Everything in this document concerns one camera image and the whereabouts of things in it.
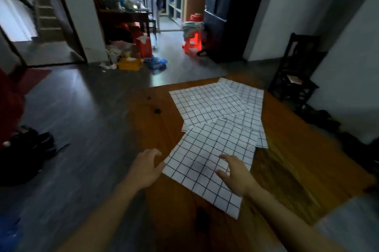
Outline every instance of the person's right arm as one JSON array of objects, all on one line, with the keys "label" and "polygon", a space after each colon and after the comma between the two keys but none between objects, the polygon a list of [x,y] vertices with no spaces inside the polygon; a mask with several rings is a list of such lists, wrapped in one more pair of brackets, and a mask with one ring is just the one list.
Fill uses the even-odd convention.
[{"label": "person's right arm", "polygon": [[217,175],[230,190],[250,199],[274,228],[279,240],[288,251],[343,252],[341,246],[319,234],[313,227],[280,204],[255,181],[244,163],[234,155],[220,155],[230,168],[230,176],[218,170]]}]

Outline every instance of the black refrigerator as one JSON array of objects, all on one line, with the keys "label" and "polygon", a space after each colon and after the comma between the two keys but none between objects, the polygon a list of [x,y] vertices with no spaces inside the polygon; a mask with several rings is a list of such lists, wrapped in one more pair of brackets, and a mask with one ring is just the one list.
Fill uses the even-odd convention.
[{"label": "black refrigerator", "polygon": [[204,49],[215,62],[241,60],[261,0],[205,0]]}]

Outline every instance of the hand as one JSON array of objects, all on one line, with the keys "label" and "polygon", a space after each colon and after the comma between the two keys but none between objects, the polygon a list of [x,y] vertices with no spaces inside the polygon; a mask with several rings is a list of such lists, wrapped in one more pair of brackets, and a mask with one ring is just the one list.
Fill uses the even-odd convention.
[{"label": "hand", "polygon": [[260,187],[250,174],[245,164],[235,155],[220,155],[229,164],[230,176],[222,170],[216,170],[216,174],[225,182],[230,190],[239,196],[248,196],[256,188]]},{"label": "hand", "polygon": [[132,183],[136,192],[153,184],[166,166],[162,161],[157,167],[154,167],[154,158],[157,155],[162,155],[158,149],[145,149],[134,159],[125,181],[129,184]]}]

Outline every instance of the red stack of stools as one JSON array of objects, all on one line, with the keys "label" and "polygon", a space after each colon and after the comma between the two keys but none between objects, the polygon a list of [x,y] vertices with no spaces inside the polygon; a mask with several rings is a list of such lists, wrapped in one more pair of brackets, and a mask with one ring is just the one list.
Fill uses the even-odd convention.
[{"label": "red stack of stools", "polygon": [[[191,22],[202,22],[203,21],[203,15],[202,14],[193,14],[189,18]],[[184,53],[188,53],[190,49],[198,49],[199,51],[202,50],[202,44],[201,44],[201,31],[194,32],[191,34],[183,44],[183,50]]]}]

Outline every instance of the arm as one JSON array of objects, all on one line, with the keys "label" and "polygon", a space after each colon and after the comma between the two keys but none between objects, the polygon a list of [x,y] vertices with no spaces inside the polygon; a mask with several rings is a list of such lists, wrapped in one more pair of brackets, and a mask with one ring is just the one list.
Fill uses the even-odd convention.
[{"label": "arm", "polygon": [[117,185],[113,194],[56,252],[105,251],[130,201],[139,190],[153,184],[162,172],[164,162],[154,168],[156,155],[161,155],[157,149],[147,149],[138,154],[126,178]]},{"label": "arm", "polygon": [[244,163],[234,155],[220,155],[230,168],[230,176],[216,171],[230,190],[252,201],[274,228],[278,238],[288,251],[296,252],[343,252],[341,246],[320,235],[255,181]]}]

